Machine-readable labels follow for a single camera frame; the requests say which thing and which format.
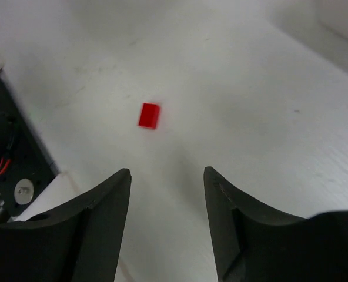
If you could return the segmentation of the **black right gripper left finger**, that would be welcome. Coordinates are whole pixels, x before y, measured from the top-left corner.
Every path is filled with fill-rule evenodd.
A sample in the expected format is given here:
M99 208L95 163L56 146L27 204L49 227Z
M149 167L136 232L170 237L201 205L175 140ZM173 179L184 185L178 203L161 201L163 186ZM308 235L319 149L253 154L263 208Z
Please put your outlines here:
M0 281L113 281L131 182L124 168L27 221L0 224Z

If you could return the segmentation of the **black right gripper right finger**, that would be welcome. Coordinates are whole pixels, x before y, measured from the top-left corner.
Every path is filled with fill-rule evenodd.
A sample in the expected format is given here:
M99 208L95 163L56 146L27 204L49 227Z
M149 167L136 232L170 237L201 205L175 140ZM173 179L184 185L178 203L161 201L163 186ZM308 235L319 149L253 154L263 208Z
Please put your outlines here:
M212 167L203 180L219 281L348 281L348 211L297 217Z

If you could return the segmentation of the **red lego brick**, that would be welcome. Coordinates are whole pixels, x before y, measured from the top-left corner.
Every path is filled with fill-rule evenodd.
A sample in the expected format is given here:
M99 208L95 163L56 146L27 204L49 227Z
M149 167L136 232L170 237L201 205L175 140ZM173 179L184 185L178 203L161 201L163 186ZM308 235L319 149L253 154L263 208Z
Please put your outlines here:
M138 120L138 126L145 129L156 130L158 126L159 115L160 115L159 104L143 103L139 120Z

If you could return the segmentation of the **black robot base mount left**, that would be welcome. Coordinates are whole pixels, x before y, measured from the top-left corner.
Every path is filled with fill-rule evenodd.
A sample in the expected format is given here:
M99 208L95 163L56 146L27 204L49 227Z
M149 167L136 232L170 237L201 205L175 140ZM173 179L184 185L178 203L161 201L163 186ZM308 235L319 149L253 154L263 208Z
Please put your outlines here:
M0 223L25 211L58 173L0 71Z

